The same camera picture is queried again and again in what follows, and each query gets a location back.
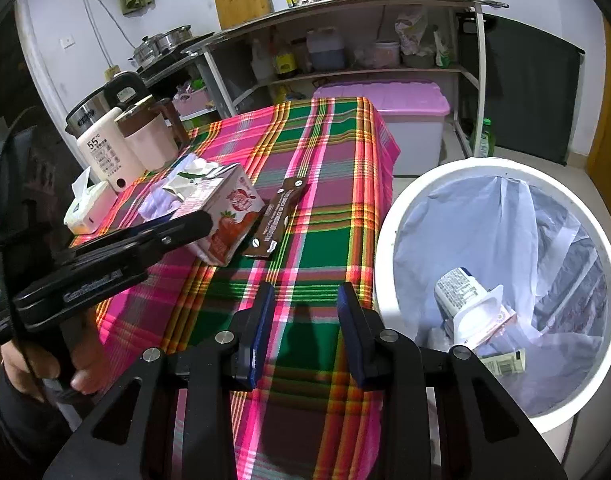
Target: green plastic bottle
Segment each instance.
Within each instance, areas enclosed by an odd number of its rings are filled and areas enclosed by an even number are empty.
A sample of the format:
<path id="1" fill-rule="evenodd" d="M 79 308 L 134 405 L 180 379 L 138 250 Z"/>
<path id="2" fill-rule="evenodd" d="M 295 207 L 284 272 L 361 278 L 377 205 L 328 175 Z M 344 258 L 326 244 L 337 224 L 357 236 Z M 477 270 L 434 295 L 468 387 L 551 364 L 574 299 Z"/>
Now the green plastic bottle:
<path id="1" fill-rule="evenodd" d="M 483 119 L 483 129 L 481 131 L 481 156 L 494 156 L 496 138 L 490 128 L 492 121 Z M 470 148 L 474 151 L 474 135 L 470 136 Z"/>

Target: white wall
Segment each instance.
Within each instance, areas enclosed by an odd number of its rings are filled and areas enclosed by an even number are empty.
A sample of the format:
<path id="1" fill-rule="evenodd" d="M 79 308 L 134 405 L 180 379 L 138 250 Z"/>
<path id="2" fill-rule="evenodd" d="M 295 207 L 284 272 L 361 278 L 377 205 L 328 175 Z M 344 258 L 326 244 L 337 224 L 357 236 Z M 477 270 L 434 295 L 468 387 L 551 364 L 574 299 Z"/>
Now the white wall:
<path id="1" fill-rule="evenodd" d="M 145 35 L 189 24 L 195 34 L 219 30 L 214 0 L 156 0 L 156 6 L 138 16 L 121 15 L 117 0 L 103 0 L 127 35 L 137 44 Z M 581 67 L 572 151 L 587 154 L 591 147 L 603 96 L 605 39 L 602 15 L 592 0 L 500 0 L 509 9 L 486 9 L 519 20 L 559 36 L 586 52 Z M 107 65 L 96 44 L 81 0 L 28 0 L 32 22 L 45 65 L 64 107 L 70 110 L 83 97 L 103 84 Z M 285 0 L 272 0 L 275 10 L 286 8 Z M 105 11 L 95 0 L 90 7 L 112 61 L 130 69 L 132 48 L 125 42 Z M 75 44 L 65 51 L 60 38 L 72 35 Z"/>

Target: colorful tablecloth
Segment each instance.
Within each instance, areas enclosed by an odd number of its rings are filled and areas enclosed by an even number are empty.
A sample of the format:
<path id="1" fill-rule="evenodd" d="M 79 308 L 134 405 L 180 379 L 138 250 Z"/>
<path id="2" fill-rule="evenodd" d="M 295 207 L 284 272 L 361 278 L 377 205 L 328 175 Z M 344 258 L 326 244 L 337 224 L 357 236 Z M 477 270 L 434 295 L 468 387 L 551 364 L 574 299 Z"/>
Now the colorful tablecloth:
<path id="1" fill-rule="evenodd" d="M 232 397 L 238 477 L 365 478 L 378 448 L 380 396 L 359 390 L 348 373 L 335 304 L 349 281 L 372 305 L 398 147 L 363 98 L 285 103 L 192 135 L 186 152 L 240 162 L 265 200 L 286 176 L 304 177 L 308 188 L 272 261 L 235 255 L 226 268 L 210 267 L 181 248 L 152 267 L 147 282 L 100 304 L 113 374 L 145 348 L 181 351 L 225 329 L 267 280 L 277 304 L 264 375 L 258 389 Z M 122 193 L 98 234 L 138 222 L 137 208 L 166 173 Z M 182 427 L 179 420 L 178 433 Z"/>

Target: screw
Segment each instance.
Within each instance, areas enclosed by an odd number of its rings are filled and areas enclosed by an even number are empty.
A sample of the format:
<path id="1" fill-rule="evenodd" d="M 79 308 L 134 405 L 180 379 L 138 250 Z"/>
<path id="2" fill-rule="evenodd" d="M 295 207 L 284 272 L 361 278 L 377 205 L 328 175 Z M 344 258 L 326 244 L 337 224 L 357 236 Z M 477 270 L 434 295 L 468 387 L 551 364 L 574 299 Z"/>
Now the screw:
<path id="1" fill-rule="evenodd" d="M 390 330 L 389 328 L 381 330 L 379 337 L 388 343 L 394 343 L 397 339 L 399 339 L 399 335 L 394 330 Z"/>
<path id="2" fill-rule="evenodd" d="M 144 361 L 151 363 L 161 357 L 161 351 L 158 348 L 149 348 L 143 354 Z"/>
<path id="3" fill-rule="evenodd" d="M 223 332 L 219 332 L 217 335 L 215 335 L 215 341 L 217 341 L 217 343 L 220 345 L 230 343 L 232 339 L 234 339 L 234 334 L 228 330 L 223 330 Z"/>
<path id="4" fill-rule="evenodd" d="M 470 356 L 472 355 L 470 348 L 466 346 L 455 346 L 452 349 L 452 353 L 455 355 L 457 359 L 461 359 L 463 361 L 470 359 Z"/>

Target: power outlet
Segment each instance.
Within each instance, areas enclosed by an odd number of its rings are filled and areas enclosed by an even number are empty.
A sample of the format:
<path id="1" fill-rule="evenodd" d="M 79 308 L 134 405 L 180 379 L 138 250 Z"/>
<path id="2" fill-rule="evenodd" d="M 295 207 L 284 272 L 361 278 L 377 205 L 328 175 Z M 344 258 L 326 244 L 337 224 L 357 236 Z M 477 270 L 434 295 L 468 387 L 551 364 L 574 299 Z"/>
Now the power outlet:
<path id="1" fill-rule="evenodd" d="M 74 45 L 74 38 L 72 36 L 66 36 L 64 38 L 61 38 L 59 40 L 59 43 L 61 43 L 61 48 L 63 48 L 63 50 L 65 50 L 69 46 L 73 46 Z"/>

